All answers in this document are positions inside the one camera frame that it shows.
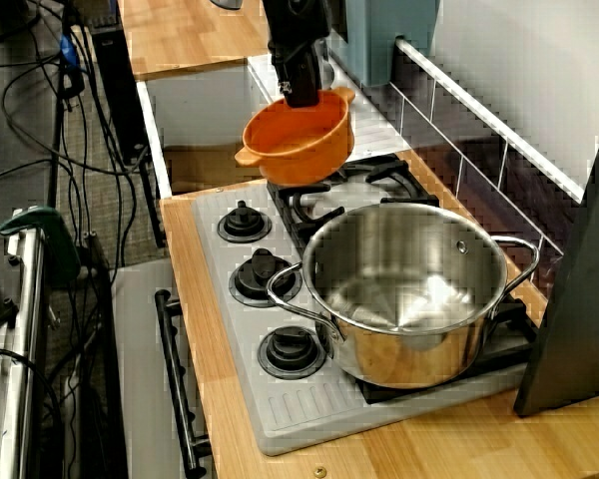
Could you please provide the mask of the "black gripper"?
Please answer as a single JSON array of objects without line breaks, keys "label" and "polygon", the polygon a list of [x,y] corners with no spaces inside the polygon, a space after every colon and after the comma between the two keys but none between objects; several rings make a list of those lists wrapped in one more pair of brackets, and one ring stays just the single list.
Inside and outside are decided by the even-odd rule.
[{"label": "black gripper", "polygon": [[328,62],[326,38],[290,46],[270,39],[268,48],[286,103],[291,108],[317,105],[324,65]]}]

